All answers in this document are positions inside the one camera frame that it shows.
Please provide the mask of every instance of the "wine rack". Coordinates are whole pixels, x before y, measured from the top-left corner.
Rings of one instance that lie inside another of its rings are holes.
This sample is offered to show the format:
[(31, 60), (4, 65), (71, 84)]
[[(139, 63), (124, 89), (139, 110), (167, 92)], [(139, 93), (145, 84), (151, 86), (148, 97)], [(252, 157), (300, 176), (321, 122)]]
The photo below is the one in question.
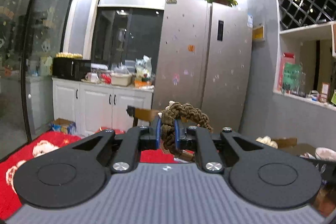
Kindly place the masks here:
[(336, 19), (336, 0), (279, 0), (282, 30)]

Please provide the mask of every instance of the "plant pot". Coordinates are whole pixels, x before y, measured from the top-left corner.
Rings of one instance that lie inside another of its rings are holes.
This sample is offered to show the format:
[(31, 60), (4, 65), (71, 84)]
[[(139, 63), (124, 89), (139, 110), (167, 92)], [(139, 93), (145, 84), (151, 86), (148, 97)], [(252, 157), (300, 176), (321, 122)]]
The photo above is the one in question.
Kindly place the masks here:
[(220, 3), (226, 6), (230, 6), (229, 2), (227, 0), (214, 0), (213, 2)]

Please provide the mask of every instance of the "microwave oven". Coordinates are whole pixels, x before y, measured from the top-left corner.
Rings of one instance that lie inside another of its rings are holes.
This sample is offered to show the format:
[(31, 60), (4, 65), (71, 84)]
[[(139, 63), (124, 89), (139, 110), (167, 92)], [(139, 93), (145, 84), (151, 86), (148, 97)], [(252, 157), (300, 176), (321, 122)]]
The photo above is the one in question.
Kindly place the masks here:
[(55, 57), (52, 75), (62, 79), (80, 81), (91, 71), (91, 60)]

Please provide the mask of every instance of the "braided rope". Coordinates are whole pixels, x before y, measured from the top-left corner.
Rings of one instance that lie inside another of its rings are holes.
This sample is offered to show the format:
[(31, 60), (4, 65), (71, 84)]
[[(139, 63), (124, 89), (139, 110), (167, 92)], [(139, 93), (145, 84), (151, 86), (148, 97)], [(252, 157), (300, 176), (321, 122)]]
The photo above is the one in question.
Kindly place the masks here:
[(167, 110), (162, 112), (161, 117), (161, 139), (163, 140), (163, 147), (169, 150), (171, 154), (182, 160), (194, 161), (194, 155), (184, 150), (179, 150), (175, 146), (175, 128), (174, 120), (184, 117), (188, 120), (198, 123), (201, 127), (212, 131), (212, 127), (209, 125), (209, 117), (202, 113), (198, 108), (194, 108), (190, 104), (181, 105), (176, 102), (173, 103)]

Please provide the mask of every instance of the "red blanket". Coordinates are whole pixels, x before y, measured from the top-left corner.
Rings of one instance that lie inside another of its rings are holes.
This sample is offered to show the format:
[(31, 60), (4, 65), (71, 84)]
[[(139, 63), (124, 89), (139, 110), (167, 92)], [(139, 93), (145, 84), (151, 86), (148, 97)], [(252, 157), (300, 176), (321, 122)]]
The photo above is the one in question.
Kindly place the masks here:
[[(0, 163), (0, 219), (9, 218), (21, 207), (13, 187), (13, 177), (16, 170), (26, 161), (51, 152), (59, 147), (80, 140), (78, 136), (50, 131), (42, 134), (32, 143), (24, 146)], [(147, 150), (141, 153), (141, 162), (175, 163), (173, 155), (164, 154), (162, 150)]]

